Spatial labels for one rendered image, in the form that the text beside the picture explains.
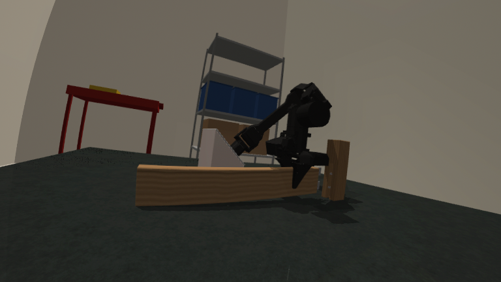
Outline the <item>wooden side rail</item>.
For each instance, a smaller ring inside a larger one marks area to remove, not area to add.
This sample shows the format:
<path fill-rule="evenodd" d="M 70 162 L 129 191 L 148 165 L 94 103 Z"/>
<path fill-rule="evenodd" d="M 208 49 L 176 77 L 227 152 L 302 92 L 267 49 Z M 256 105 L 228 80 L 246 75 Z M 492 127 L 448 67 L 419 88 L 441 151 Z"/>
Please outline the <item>wooden side rail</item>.
<path fill-rule="evenodd" d="M 322 168 L 311 167 L 297 189 L 293 167 L 137 167 L 136 206 L 215 204 L 313 194 Z"/>

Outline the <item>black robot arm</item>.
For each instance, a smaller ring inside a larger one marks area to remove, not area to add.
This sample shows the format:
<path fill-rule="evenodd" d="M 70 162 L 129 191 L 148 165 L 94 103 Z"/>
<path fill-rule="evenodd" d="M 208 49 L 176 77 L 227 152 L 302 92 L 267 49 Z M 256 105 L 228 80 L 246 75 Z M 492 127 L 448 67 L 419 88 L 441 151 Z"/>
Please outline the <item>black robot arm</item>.
<path fill-rule="evenodd" d="M 304 91 L 304 89 L 306 91 Z M 287 127 L 299 127 L 308 129 L 310 127 L 324 127 L 329 123 L 330 111 L 332 105 L 329 103 L 318 87 L 314 83 L 298 84 L 293 88 L 275 111 L 268 115 L 259 124 L 245 127 L 241 132 L 234 136 L 236 141 L 231 144 L 231 148 L 237 156 L 244 151 L 250 153 L 263 138 L 264 132 L 272 127 L 276 122 L 288 114 Z M 244 143 L 244 141 L 249 147 Z M 281 133 L 280 137 L 266 141 L 266 150 L 268 155 L 280 157 L 285 153 L 296 153 L 297 141 L 295 135 L 290 137 Z"/>

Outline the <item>brown wooden post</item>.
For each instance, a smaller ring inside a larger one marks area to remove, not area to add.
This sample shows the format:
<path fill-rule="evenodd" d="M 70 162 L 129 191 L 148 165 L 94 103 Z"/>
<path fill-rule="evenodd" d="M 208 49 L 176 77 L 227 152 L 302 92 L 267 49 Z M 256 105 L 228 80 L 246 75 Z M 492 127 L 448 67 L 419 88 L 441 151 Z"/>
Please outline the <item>brown wooden post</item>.
<path fill-rule="evenodd" d="M 344 200 L 350 142 L 327 140 L 329 166 L 325 166 L 322 197 L 332 201 Z"/>

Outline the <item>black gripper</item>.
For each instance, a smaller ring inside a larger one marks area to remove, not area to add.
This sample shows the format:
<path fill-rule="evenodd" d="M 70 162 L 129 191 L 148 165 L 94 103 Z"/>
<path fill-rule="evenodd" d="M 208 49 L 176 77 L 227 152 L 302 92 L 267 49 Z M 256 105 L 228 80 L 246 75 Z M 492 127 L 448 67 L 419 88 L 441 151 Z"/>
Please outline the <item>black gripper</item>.
<path fill-rule="evenodd" d="M 311 138 L 311 134 L 308 133 L 308 129 L 287 127 L 287 130 L 283 132 L 287 137 L 290 137 L 290 134 L 295 135 L 297 150 L 296 153 L 288 152 L 275 159 L 278 160 L 281 167 L 293 167 L 294 172 L 292 173 L 292 188 L 297 189 L 302 178 L 312 166 L 329 166 L 329 157 L 327 156 L 327 153 L 318 153 L 309 151 L 310 149 L 306 149 L 307 137 Z M 296 160 L 292 159 L 292 157 L 296 158 Z"/>

